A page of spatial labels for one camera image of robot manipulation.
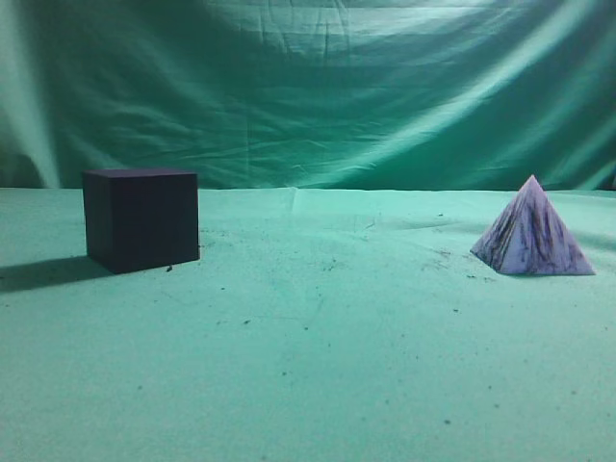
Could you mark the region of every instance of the cube face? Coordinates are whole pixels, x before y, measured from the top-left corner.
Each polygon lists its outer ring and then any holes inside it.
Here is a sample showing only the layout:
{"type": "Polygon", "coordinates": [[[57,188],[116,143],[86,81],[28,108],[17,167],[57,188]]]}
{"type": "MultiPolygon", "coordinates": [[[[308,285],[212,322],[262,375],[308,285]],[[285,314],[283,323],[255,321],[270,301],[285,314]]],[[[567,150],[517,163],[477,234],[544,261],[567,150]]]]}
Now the cube face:
{"type": "Polygon", "coordinates": [[[199,259],[195,173],[175,169],[83,173],[88,255],[114,273],[199,259]]]}

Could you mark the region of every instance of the cube top face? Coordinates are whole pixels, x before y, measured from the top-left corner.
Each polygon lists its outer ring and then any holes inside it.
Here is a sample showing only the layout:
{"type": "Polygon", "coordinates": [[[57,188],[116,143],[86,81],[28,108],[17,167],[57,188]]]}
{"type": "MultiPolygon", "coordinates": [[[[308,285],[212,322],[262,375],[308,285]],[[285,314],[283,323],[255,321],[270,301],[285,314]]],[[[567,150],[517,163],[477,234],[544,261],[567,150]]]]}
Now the cube top face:
{"type": "Polygon", "coordinates": [[[179,168],[109,168],[87,170],[84,174],[101,176],[104,178],[144,178],[148,176],[195,175],[194,172],[179,168]]]}

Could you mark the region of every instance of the block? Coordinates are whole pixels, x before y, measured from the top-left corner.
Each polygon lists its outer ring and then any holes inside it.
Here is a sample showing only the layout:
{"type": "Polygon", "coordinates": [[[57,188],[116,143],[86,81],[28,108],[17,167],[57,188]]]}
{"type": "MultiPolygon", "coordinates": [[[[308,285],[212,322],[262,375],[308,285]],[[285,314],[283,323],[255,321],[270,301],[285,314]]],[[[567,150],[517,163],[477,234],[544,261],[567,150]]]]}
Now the block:
{"type": "Polygon", "coordinates": [[[471,252],[502,274],[595,274],[534,175],[471,252]]]}
{"type": "Polygon", "coordinates": [[[196,173],[102,169],[82,180],[92,260],[118,274],[199,259],[196,173]]]}

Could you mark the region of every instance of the green fabric backdrop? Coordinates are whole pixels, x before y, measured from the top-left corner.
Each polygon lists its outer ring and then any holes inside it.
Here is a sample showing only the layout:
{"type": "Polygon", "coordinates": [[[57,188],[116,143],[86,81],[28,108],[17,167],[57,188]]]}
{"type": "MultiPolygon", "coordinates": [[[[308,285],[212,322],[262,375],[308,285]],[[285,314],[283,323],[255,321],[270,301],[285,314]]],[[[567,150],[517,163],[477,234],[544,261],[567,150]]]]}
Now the green fabric backdrop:
{"type": "Polygon", "coordinates": [[[2,0],[0,186],[595,189],[616,2],[2,0]]]}

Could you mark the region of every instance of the green cloth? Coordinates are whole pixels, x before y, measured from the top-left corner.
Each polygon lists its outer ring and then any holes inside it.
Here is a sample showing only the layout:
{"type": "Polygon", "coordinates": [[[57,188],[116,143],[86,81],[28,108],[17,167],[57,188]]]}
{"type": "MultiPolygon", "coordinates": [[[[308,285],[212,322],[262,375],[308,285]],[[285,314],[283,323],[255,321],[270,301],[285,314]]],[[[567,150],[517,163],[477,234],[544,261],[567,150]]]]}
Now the green cloth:
{"type": "Polygon", "coordinates": [[[0,186],[596,189],[616,2],[5,0],[0,186]]]}
{"type": "Polygon", "coordinates": [[[616,192],[549,194],[587,277],[470,253],[512,195],[200,191],[200,261],[110,276],[0,190],[3,460],[616,460],[616,192]]]}

